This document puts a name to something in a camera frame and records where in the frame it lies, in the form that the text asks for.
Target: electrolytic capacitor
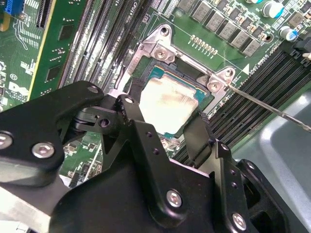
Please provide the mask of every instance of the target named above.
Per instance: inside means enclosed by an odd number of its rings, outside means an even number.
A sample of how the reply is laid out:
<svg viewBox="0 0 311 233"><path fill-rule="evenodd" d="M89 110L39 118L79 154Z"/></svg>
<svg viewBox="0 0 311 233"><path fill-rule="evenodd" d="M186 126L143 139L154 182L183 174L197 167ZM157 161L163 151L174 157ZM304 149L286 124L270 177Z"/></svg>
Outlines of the electrolytic capacitor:
<svg viewBox="0 0 311 233"><path fill-rule="evenodd" d="M289 26L284 26L281 27L279 35L287 41L294 41L298 37L298 32L294 29L291 29Z"/></svg>
<svg viewBox="0 0 311 233"><path fill-rule="evenodd" d="M280 2L269 1L262 8L262 15L270 18L279 18L284 11L284 6Z"/></svg>

